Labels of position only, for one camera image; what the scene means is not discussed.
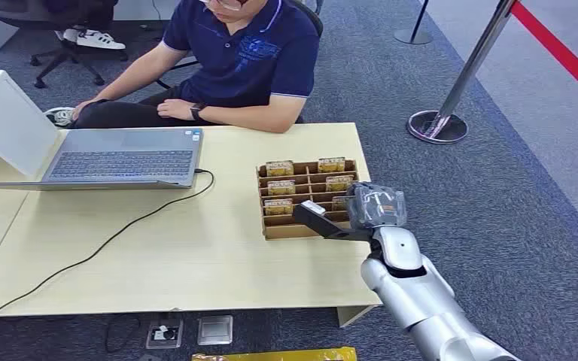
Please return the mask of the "person's right hand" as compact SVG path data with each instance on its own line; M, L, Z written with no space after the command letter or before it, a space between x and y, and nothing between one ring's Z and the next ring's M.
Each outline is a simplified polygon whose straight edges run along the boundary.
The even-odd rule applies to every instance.
M100 100L100 98L95 97L95 98L93 98L93 99L89 99L89 100L86 100L86 101L84 101L84 102L81 102L79 105L77 105L77 106L72 110L71 118L72 118L74 121L76 121L76 120L78 119L81 111L82 111L86 106L88 106L89 104L92 104L92 103L96 103L96 102L98 102L99 100Z

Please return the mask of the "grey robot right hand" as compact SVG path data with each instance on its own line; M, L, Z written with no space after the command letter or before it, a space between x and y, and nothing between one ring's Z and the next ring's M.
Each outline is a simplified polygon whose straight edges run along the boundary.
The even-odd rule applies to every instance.
M354 229L401 227L407 222L403 191L370 182L354 182L347 189L346 197L346 209Z

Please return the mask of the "person's left hand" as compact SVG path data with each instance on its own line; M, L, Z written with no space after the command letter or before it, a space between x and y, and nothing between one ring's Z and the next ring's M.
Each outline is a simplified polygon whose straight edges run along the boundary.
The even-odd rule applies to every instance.
M173 118L177 120L194 120L191 108L194 103L182 99L166 99L157 106L157 113L163 118Z

